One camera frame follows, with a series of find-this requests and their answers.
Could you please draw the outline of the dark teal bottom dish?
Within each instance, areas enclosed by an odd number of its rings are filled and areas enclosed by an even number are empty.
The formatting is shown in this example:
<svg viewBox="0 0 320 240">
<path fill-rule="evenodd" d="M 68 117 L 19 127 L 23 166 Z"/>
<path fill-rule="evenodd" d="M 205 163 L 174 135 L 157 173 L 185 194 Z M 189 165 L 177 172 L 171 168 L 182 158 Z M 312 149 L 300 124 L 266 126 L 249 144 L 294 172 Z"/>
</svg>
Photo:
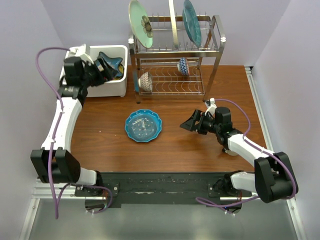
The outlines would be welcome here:
<svg viewBox="0 0 320 240">
<path fill-rule="evenodd" d="M 99 57 L 102 57 L 104 61 L 114 70 L 118 71 L 118 65 L 122 64 L 122 57 L 109 57 L 104 52 L 100 51 L 98 54 Z"/>
</svg>

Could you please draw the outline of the turquoise scalloped plate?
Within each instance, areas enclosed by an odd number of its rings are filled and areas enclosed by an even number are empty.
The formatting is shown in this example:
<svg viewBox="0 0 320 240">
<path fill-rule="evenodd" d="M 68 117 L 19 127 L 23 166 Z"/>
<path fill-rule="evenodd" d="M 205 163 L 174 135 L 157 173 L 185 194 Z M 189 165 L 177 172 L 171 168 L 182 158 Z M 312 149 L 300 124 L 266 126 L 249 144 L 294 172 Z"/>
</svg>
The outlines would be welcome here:
<svg viewBox="0 0 320 240">
<path fill-rule="evenodd" d="M 135 142 L 148 143 L 156 139 L 162 131 L 162 120 L 150 109 L 139 109 L 126 119 L 124 130 Z"/>
</svg>

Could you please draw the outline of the yellow woven basket plate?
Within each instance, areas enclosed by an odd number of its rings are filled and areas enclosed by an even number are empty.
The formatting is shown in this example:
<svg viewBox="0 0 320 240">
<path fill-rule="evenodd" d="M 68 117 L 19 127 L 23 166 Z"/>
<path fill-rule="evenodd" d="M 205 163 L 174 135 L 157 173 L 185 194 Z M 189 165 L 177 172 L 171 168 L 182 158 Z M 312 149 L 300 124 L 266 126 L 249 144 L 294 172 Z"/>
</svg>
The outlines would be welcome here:
<svg viewBox="0 0 320 240">
<path fill-rule="evenodd" d="M 123 75 L 124 74 L 124 66 L 122 64 L 118 65 L 118 71 Z"/>
</svg>

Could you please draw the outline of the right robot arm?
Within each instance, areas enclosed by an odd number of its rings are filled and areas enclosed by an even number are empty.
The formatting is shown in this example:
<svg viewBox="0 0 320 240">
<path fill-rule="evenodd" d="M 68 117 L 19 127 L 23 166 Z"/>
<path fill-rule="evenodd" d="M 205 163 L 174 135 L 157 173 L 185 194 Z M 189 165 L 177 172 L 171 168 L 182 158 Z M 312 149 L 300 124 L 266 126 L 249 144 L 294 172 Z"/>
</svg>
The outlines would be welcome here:
<svg viewBox="0 0 320 240">
<path fill-rule="evenodd" d="M 206 112 L 196 109 L 180 127 L 201 135 L 215 134 L 225 153 L 239 155 L 254 167 L 253 173 L 243 170 L 226 173 L 214 183 L 216 190 L 223 190 L 230 197 L 240 190 L 256 193 L 264 203 L 289 199 L 298 193 L 299 187 L 289 156 L 284 152 L 270 151 L 249 140 L 234 128 L 229 108 L 218 107 Z"/>
</svg>

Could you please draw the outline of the black rimmed cream plate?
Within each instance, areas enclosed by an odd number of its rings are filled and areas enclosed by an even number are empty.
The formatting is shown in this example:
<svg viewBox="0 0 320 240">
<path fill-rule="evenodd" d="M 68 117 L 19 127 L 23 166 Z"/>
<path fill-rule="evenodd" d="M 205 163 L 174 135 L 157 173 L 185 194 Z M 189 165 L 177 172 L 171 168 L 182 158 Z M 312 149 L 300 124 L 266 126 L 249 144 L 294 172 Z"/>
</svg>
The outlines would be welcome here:
<svg viewBox="0 0 320 240">
<path fill-rule="evenodd" d="M 118 69 L 117 69 L 117 72 L 114 70 L 112 80 L 120 80 L 123 78 L 123 76 L 124 76 L 124 73 L 121 74 Z"/>
</svg>

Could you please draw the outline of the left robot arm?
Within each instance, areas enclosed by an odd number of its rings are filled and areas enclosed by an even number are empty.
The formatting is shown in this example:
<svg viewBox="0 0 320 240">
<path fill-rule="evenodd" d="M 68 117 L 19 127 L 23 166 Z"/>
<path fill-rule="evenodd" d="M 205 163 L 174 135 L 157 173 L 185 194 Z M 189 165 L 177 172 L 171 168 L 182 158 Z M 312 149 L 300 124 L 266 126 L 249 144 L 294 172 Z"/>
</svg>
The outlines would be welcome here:
<svg viewBox="0 0 320 240">
<path fill-rule="evenodd" d="M 43 183 L 86 185 L 88 193 L 99 196 L 104 184 L 99 181 L 97 171 L 81 167 L 71 154 L 71 140 L 88 87 L 103 85 L 112 80 L 116 72 L 102 56 L 92 63 L 78 56 L 68 57 L 63 68 L 50 130 L 41 148 L 31 152 L 30 159 Z"/>
</svg>

